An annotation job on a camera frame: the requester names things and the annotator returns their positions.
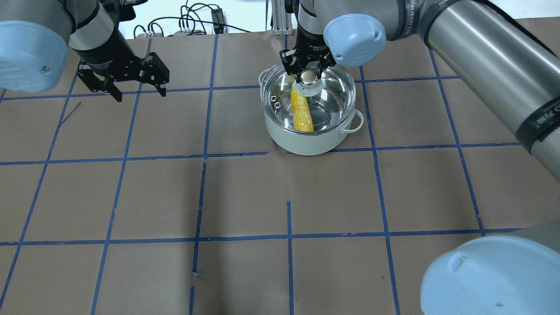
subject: glass lid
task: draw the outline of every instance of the glass lid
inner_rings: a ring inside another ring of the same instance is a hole
[[[295,79],[294,75],[286,74],[282,63],[276,64],[264,75],[261,101],[264,111],[277,125],[294,133],[317,135],[337,128],[349,115],[353,115],[356,86],[348,71],[337,65],[322,73],[319,93],[307,97],[315,131],[296,130],[290,101]]]

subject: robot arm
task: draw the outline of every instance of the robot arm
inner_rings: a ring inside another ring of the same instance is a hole
[[[90,91],[122,101],[114,82],[136,80],[156,86],[165,96],[169,69],[156,53],[135,56],[118,30],[119,22],[135,17],[132,6],[145,1],[7,0],[0,10],[0,86],[28,92],[52,89],[70,46],[82,58],[78,77]]]
[[[361,66],[387,40],[419,34],[560,181],[560,61],[487,0],[301,0],[297,18],[281,60],[303,89],[306,70]]]

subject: blue grid line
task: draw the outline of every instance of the blue grid line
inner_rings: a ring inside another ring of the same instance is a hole
[[[208,154],[208,158],[228,158],[231,156],[255,156],[267,155],[267,151],[263,152],[236,152],[236,153],[216,153]],[[122,162],[126,161],[147,161],[147,160],[179,160],[179,159],[201,159],[202,154],[193,155],[161,155],[161,156],[136,156],[136,157],[107,157],[97,159],[70,159],[70,160],[50,160],[50,161],[19,161],[19,162],[0,162],[2,165],[34,165],[34,164],[66,164],[66,163],[100,163],[100,162]]]
[[[24,246],[31,245],[87,245],[87,244],[104,244],[102,239],[81,239],[81,240],[30,240],[22,242]]]
[[[437,77],[417,77],[417,78],[387,78],[387,79],[377,79],[377,80],[355,80],[354,82],[357,84],[360,83],[377,83],[377,82],[402,82],[402,81],[425,81],[425,80],[437,80]],[[460,79],[458,76],[447,76],[447,77],[440,77],[442,80],[453,80],[453,79]],[[220,86],[220,87],[192,87],[188,89],[167,89],[167,93],[175,93],[175,92],[193,92],[193,91],[209,91],[212,90],[238,90],[238,89],[259,89],[260,86],[258,85],[240,85],[240,86]],[[153,94],[158,93],[157,90],[138,90],[138,91],[126,91],[123,92],[123,95],[130,95],[130,94]],[[86,93],[86,94],[72,94],[70,98],[85,98],[85,97],[92,97],[92,96],[107,96],[109,94],[99,92],[99,93]],[[68,95],[39,95],[39,96],[15,96],[12,98],[0,98],[0,100],[7,100],[7,101],[14,101],[14,100],[36,100],[36,99],[61,99],[67,98]]]
[[[190,243],[195,242],[194,237],[177,238],[140,238],[140,239],[111,239],[110,244],[151,244],[151,243]]]
[[[462,148],[472,148],[472,147],[508,147],[508,146],[521,146],[517,142],[505,142],[505,143],[471,143],[463,145]],[[376,151],[384,150],[424,150],[424,149],[449,149],[457,148],[457,145],[424,145],[424,146],[389,146],[389,147],[376,147]],[[329,153],[336,152],[369,152],[374,149],[370,147],[359,147],[359,148],[347,148],[347,149],[332,149]],[[267,155],[269,152],[234,152],[234,153],[216,153],[208,154],[208,158],[227,158],[230,156],[254,156],[254,155]],[[146,161],[146,160],[175,160],[175,159],[200,159],[204,158],[203,154],[192,154],[192,155],[156,155],[156,156],[135,156],[127,157],[127,161]],[[98,163],[98,162],[121,162],[123,157],[100,157],[95,159],[68,159],[68,160],[49,160],[49,161],[13,161],[13,162],[0,162],[2,165],[35,165],[35,164],[65,164],[65,163]]]
[[[480,212],[479,212],[479,209],[478,209],[477,198],[474,195],[473,184],[470,181],[469,170],[466,167],[465,156],[463,155],[463,149],[461,148],[461,142],[459,141],[459,135],[457,134],[457,129],[455,128],[455,123],[453,121],[453,116],[451,115],[451,109],[449,108],[449,103],[447,102],[447,96],[445,95],[444,85],[441,82],[440,72],[437,69],[437,64],[436,64],[435,58],[433,57],[432,49],[428,48],[428,52],[430,53],[430,58],[432,59],[433,69],[436,72],[436,77],[438,78],[437,83],[440,87],[441,97],[444,101],[444,106],[445,106],[445,110],[447,112],[447,117],[449,118],[449,123],[451,124],[451,130],[453,131],[453,137],[455,139],[455,144],[457,144],[457,151],[459,152],[459,158],[461,159],[461,165],[463,166],[463,172],[465,173],[466,184],[469,188],[470,198],[471,198],[471,201],[473,203],[474,213],[475,213],[476,218],[477,218],[478,227],[480,229],[480,234],[482,236],[485,236],[484,225],[482,224],[482,219],[480,218]]]
[[[147,160],[180,160],[180,159],[201,159],[204,155],[202,154],[192,154],[192,155],[161,155],[161,156],[136,156],[128,157],[128,161],[147,161]]]
[[[68,95],[42,95],[42,96],[19,96],[14,98],[4,98],[5,101],[15,101],[15,100],[40,100],[40,99],[64,99]]]
[[[150,47],[152,46],[152,39],[148,41],[148,47],[146,49],[146,54],[150,52]],[[142,89],[142,83],[138,84],[138,91]],[[113,231],[113,223],[115,221],[115,210],[119,203],[120,189],[123,184],[124,171],[127,167],[127,157],[128,150],[130,148],[130,139],[132,138],[132,130],[134,129],[134,121],[136,119],[136,111],[138,109],[138,101],[140,100],[140,93],[136,94],[136,99],[134,101],[134,108],[132,110],[132,115],[130,117],[130,125],[128,127],[127,143],[124,147],[123,155],[123,165],[120,169],[119,181],[116,186],[115,199],[113,202],[113,209],[111,210],[111,217],[109,219],[109,226],[107,227],[107,235],[105,236],[105,242],[103,246],[103,254],[101,255],[101,262],[99,264],[99,272],[97,273],[97,282],[95,284],[94,298],[91,303],[91,315],[95,314],[95,308],[97,307],[97,298],[99,297],[99,288],[101,287],[101,279],[103,277],[103,269],[105,268],[105,260],[107,259],[107,251],[109,249],[109,240],[111,239],[111,232]]]
[[[193,315],[194,312],[194,286],[190,287],[190,296],[189,296],[189,315]]]
[[[521,228],[485,229],[488,233],[511,233]],[[391,231],[391,237],[418,236],[418,235],[462,235],[476,234],[480,230],[430,230],[430,231]],[[316,233],[316,234],[269,234],[250,235],[239,237],[200,237],[199,242],[241,242],[245,240],[269,239],[306,239],[306,238],[354,238],[354,237],[384,237],[385,232],[360,232],[360,233]],[[194,243],[196,237],[183,238],[143,238],[143,239],[110,239],[109,244],[151,244],[151,243]],[[0,246],[17,246],[19,242],[0,242]],[[34,240],[24,241],[22,246],[47,246],[47,245],[84,245],[105,244],[104,239],[86,240]]]
[[[517,142],[504,142],[504,143],[475,143],[475,144],[461,144],[461,147],[496,147],[496,146],[521,146]]]
[[[294,314],[293,307],[293,251],[292,251],[292,202],[287,202],[288,207],[288,291],[290,293],[290,315]]]
[[[60,125],[64,120],[64,114],[66,113],[66,109],[68,108],[68,103],[70,101],[70,94],[72,94],[72,90],[74,89],[74,84],[76,83],[77,78],[77,71],[74,73],[74,78],[72,79],[72,84],[70,84],[70,89],[68,90],[68,94],[66,95],[66,101],[64,102],[64,107],[62,108],[62,112],[60,113],[60,118],[58,119],[57,129],[54,132],[53,140],[50,144],[49,154],[46,157],[46,160],[49,161],[50,157],[53,154],[54,144],[57,141],[58,133],[60,131]],[[39,182],[37,184],[37,189],[35,190],[35,194],[33,195],[33,201],[31,202],[31,206],[29,208],[29,212],[27,213],[27,218],[25,220],[24,228],[21,232],[20,240],[18,242],[16,253],[13,256],[12,265],[10,266],[10,271],[8,272],[8,276],[6,277],[6,282],[4,283],[4,288],[2,290],[2,295],[0,296],[0,310],[2,310],[2,305],[4,304],[4,299],[6,298],[6,293],[8,292],[8,287],[10,285],[10,280],[12,279],[13,271],[16,267],[17,259],[20,255],[20,250],[25,239],[25,234],[27,233],[27,228],[29,227],[29,222],[31,221],[31,216],[33,215],[33,211],[35,210],[35,204],[37,203],[37,198],[39,196],[39,192],[41,191],[41,186],[43,185],[43,180],[45,179],[45,173],[48,164],[45,164],[43,167],[43,171],[41,172],[41,177],[39,178]]]
[[[363,76],[363,67],[360,66],[360,77],[362,81],[364,81]],[[381,185],[381,174],[379,172],[379,161],[377,159],[377,148],[375,146],[375,138],[373,133],[373,128],[371,126],[371,114],[370,114],[370,105],[367,99],[367,90],[366,90],[366,83],[362,82],[362,91],[363,91],[363,100],[366,107],[366,117],[367,117],[367,126],[368,131],[370,133],[370,141],[371,147],[374,148],[372,150],[374,156],[374,169],[375,169],[375,178],[377,181],[377,191],[379,193],[379,203],[381,206],[381,217],[383,219],[383,232],[385,234],[385,247],[387,250],[387,261],[389,263],[389,274],[391,276],[391,287],[393,288],[393,299],[395,303],[395,313],[396,315],[400,315],[400,307],[399,307],[399,295],[396,290],[396,278],[395,278],[395,267],[393,266],[393,253],[391,251],[391,239],[389,234],[389,224],[387,222],[387,213],[385,211],[385,199],[383,198],[383,187]]]
[[[242,86],[222,86],[214,87],[214,90],[239,90],[239,89],[259,89],[259,85],[242,85]]]
[[[204,130],[204,159],[208,156],[208,134],[210,132],[210,114],[212,113],[212,94],[214,92],[214,75],[216,74],[216,55],[218,52],[218,38],[214,38],[214,52],[212,54],[212,72],[210,73],[210,88],[208,90],[208,109],[206,110],[206,129]]]
[[[194,253],[193,253],[193,273],[197,273],[198,269],[198,248],[200,246],[200,226],[202,225],[202,206],[204,204],[204,183],[206,182],[206,163],[202,164],[202,175],[200,176],[200,194],[198,196],[198,215],[197,229],[194,236]]]

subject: white wall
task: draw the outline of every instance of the white wall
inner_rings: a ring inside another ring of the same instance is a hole
[[[197,2],[215,3],[222,7],[229,25],[237,26],[248,31],[264,31],[270,24],[270,11],[268,21],[265,20],[265,0],[189,0],[189,5]],[[492,0],[496,5],[510,14],[513,18],[524,17],[549,17],[560,16],[559,0]],[[141,24],[147,24],[162,16],[179,16],[179,8],[184,5],[184,0],[149,0],[147,3],[135,6],[136,19],[122,22],[119,26],[121,33],[127,39],[133,38],[133,29]],[[210,10],[205,8],[197,11],[203,21],[212,21]],[[179,31],[177,20],[161,20],[158,23],[164,28],[164,35],[170,35]],[[211,24],[206,25],[208,33],[213,33]],[[239,31],[230,29],[230,33]]]

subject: corn on the cob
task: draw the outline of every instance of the corn on the cob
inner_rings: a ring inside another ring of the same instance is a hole
[[[313,131],[313,120],[311,119],[309,104],[305,96],[292,88],[290,101],[292,102],[292,117],[295,129],[299,131]]]

